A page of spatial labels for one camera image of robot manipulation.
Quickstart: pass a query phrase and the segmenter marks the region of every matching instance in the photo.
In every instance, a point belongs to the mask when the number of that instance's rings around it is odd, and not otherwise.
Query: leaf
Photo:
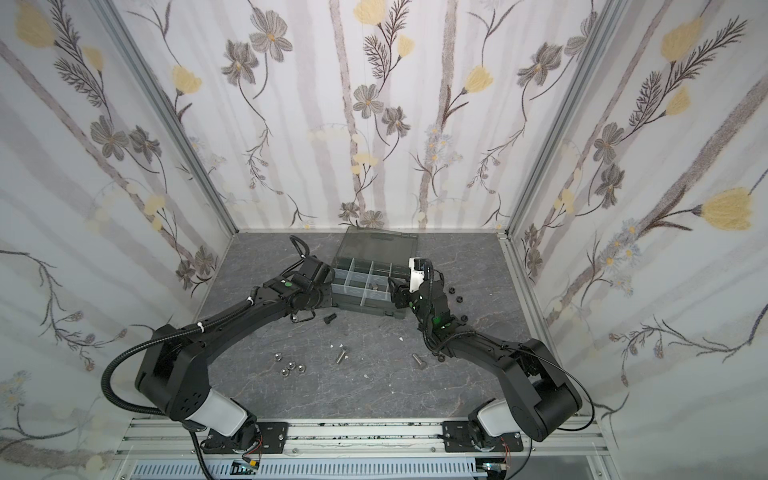
[[[661,102],[663,90],[661,88],[661,73],[652,71],[648,78],[643,80],[640,87],[640,95],[635,101],[635,109],[629,117],[630,127],[638,127],[644,124],[656,111]]]
[[[379,41],[375,35],[368,35],[363,42],[362,51],[368,57],[368,62],[373,66],[373,76],[384,78],[389,71],[389,49]]]

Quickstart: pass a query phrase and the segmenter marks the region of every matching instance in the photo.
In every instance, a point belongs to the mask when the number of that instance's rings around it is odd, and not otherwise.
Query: yellow flower
[[[200,85],[203,83],[201,79],[194,76],[194,73],[181,65],[176,65],[174,67],[173,76],[174,86],[183,94],[193,94],[200,90]]]
[[[101,56],[101,50],[95,47],[83,47],[83,55],[96,70],[104,70],[104,57]]]
[[[478,65],[469,72],[466,83],[464,83],[464,89],[473,94],[479,91],[485,90],[490,84],[493,83],[493,77],[485,67]]]
[[[416,42],[405,35],[400,35],[397,39],[397,54],[401,57],[405,57],[407,54],[413,51]]]
[[[746,188],[733,188],[710,198],[695,208],[694,214],[720,230],[747,230],[752,226],[751,204],[752,197]]]
[[[36,48],[52,47],[56,39],[45,15],[29,2],[19,4],[16,36]]]
[[[386,14],[385,0],[361,0],[352,13],[360,23],[366,25],[378,25],[384,20]]]
[[[150,195],[144,204],[144,213],[154,215],[159,209],[165,207],[165,197],[162,195]]]
[[[661,54],[667,61],[678,61],[694,46],[701,31],[702,18],[682,23],[661,39]]]
[[[678,91],[670,103],[667,104],[667,115],[681,114],[690,106],[690,96],[688,95],[688,87],[682,87]]]

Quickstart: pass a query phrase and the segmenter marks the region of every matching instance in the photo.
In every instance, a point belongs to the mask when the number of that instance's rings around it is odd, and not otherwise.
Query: bolt
[[[341,353],[339,354],[339,358],[336,359],[336,364],[339,365],[342,360],[344,360],[344,356],[347,354],[348,350],[345,348],[341,349]]]

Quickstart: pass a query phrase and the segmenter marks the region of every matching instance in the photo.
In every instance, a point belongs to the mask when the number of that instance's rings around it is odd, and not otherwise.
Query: cable
[[[515,475],[517,475],[518,473],[520,473],[520,471],[521,471],[521,470],[522,470],[522,469],[525,467],[525,464],[527,464],[527,463],[528,463],[528,460],[531,458],[531,453],[533,452],[533,440],[532,440],[532,439],[530,439],[530,440],[531,440],[531,448],[529,448],[529,449],[528,449],[528,456],[526,456],[526,457],[525,457],[525,460],[523,461],[523,464],[522,464],[522,465],[520,465],[520,466],[518,467],[518,469],[517,469],[517,470],[515,470],[515,471],[512,473],[512,475],[509,475],[509,474],[507,474],[507,476],[505,476],[505,477],[504,477],[504,480],[509,480],[510,478],[512,478],[512,477],[514,477]]]
[[[192,445],[194,445],[194,453],[197,456],[197,463],[200,464],[200,470],[203,471],[205,480],[216,480],[214,476],[210,474],[208,467],[205,465],[205,461],[203,460],[203,453],[200,451],[200,443],[197,441],[197,435],[195,435],[194,432],[190,432],[190,436],[192,437]]]
[[[215,320],[211,323],[208,323],[205,327],[211,329],[216,326],[221,325],[222,323],[228,322],[231,319],[237,317],[245,310],[248,310],[253,304],[248,303],[247,305],[244,305],[243,308],[240,308],[229,315],[226,315],[218,320]],[[118,396],[117,393],[114,392],[112,389],[112,374],[116,370],[116,368],[125,360],[131,358],[132,356],[136,355],[139,352],[142,352],[151,346],[155,346],[158,343],[163,343],[168,340],[181,338],[183,336],[188,336],[193,333],[201,333],[200,330],[196,329],[189,329],[189,330],[182,330],[180,332],[175,333],[169,333],[168,335],[157,337],[156,339],[148,340],[144,343],[139,343],[138,345],[131,347],[130,349],[124,351],[117,357],[115,357],[114,360],[112,360],[109,365],[107,365],[107,368],[104,369],[104,373],[101,375],[101,392],[104,393],[104,397],[109,400],[112,404],[120,407],[123,410],[127,410],[129,412],[136,412],[136,413],[142,413],[144,415],[162,415],[165,416],[165,413],[163,413],[162,410],[156,408],[156,407],[148,407],[148,406],[142,406],[137,405],[135,403],[126,402],[120,396]]]
[[[592,422],[594,422],[594,414],[595,414],[594,403],[592,402],[592,397],[589,395],[589,392],[587,391],[587,389],[584,387],[584,385],[581,384],[581,382],[578,381],[578,379],[576,377],[574,377],[570,373],[568,373],[565,370],[563,370],[557,363],[550,362],[549,360],[547,360],[545,358],[542,358],[542,357],[536,355],[535,353],[527,352],[525,350],[520,350],[520,349],[513,349],[509,345],[499,345],[498,343],[496,343],[496,341],[489,339],[487,336],[483,335],[482,333],[475,332],[475,335],[488,340],[490,343],[493,343],[494,345],[496,345],[500,349],[512,350],[512,351],[515,351],[515,352],[524,353],[525,355],[533,356],[533,357],[541,360],[542,362],[546,362],[546,363],[552,365],[556,369],[558,369],[561,372],[563,372],[565,375],[571,377],[571,380],[576,382],[581,387],[581,389],[584,390],[584,394],[586,394],[587,400],[589,400],[589,405],[592,407],[592,416],[589,418],[589,422],[587,422],[586,425],[583,425],[583,426],[581,426],[581,427],[579,427],[577,429],[564,429],[562,427],[558,427],[558,430],[563,430],[563,431],[566,431],[566,432],[580,432],[581,430],[585,430],[585,429],[589,428],[590,425],[592,425]]]

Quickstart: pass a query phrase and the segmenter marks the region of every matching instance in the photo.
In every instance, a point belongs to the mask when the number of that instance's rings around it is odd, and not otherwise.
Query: gray flower
[[[101,154],[104,158],[114,154],[115,158],[122,161],[125,157],[123,149],[128,146],[128,137],[124,131],[114,131],[112,122],[104,115],[100,115],[98,121],[91,124],[91,138],[102,145]]]
[[[293,50],[293,45],[283,38],[288,31],[288,25],[277,13],[269,10],[265,15],[258,8],[254,8],[250,21],[261,30],[261,32],[250,34],[253,50],[261,53],[269,50],[274,61],[283,61],[283,52]]]
[[[524,87],[533,80],[536,85],[543,85],[547,79],[547,73],[560,66],[560,51],[562,45],[550,45],[546,41],[538,49],[536,55],[531,57],[533,65],[518,70],[518,85]]]
[[[357,103],[354,104],[352,108],[357,111],[362,111],[363,118],[370,118],[371,113],[380,114],[384,111],[384,104],[376,100],[376,97],[378,96],[379,90],[374,84],[371,84],[368,87],[365,85],[360,85],[355,90],[355,98],[357,98]]]
[[[402,113],[401,107],[386,108],[384,115],[382,115],[382,121],[387,124],[386,134],[391,135],[397,130],[401,137],[405,137],[408,134],[408,130],[411,129],[410,125],[402,122],[402,119],[405,117],[406,115]]]
[[[541,268],[543,263],[544,261],[541,259],[541,254],[538,252],[538,250],[532,248],[531,251],[528,252],[528,259],[525,262],[525,265],[528,266],[528,270],[531,271],[531,276],[538,275],[538,269]]]
[[[368,210],[360,216],[360,225],[370,228],[384,227],[384,214],[381,211]]]
[[[194,266],[201,275],[207,275],[214,267],[214,255],[206,250],[205,245],[194,254]]]
[[[243,76],[248,83],[256,83],[253,69],[259,66],[259,60],[250,50],[250,45],[244,41],[235,43],[227,40],[227,51],[224,53],[224,57],[232,62],[229,67],[221,68],[221,73],[227,76],[228,82],[232,85],[238,85],[240,77]]]
[[[597,150],[594,152],[594,161],[605,163],[610,165],[614,163],[616,158],[615,145],[619,145],[621,142],[621,136],[624,135],[624,129],[619,128],[616,122],[611,122],[603,128],[603,137],[594,141],[594,147]]]
[[[584,50],[584,47],[587,45],[587,40],[589,39],[589,34],[592,33],[592,28],[594,27],[594,23],[597,20],[597,12],[590,13],[589,16],[584,19],[584,21],[581,23],[581,35],[570,37],[568,39],[568,43],[565,44],[564,53],[567,56],[573,57],[574,55],[580,54],[581,51]]]
[[[603,195],[603,208],[609,208],[618,201],[615,191],[617,188],[621,188],[621,181],[624,180],[624,170],[619,170],[619,167],[616,165],[611,165],[610,168],[603,170],[600,178],[603,180],[603,183],[595,189],[594,194]]]
[[[360,211],[360,207],[355,205],[355,202],[349,202],[341,204],[341,213],[339,214],[339,218],[344,220],[345,222],[348,222],[350,218],[357,218],[357,212]]]
[[[152,154],[159,157],[163,153],[160,149],[160,142],[150,140],[149,133],[138,125],[136,125],[136,130],[131,132],[131,144],[137,154],[144,154],[148,164],[152,163]]]
[[[189,260],[182,260],[179,263],[179,268],[176,270],[176,277],[184,283],[184,289],[188,289],[192,286],[192,276],[194,275],[194,268]]]

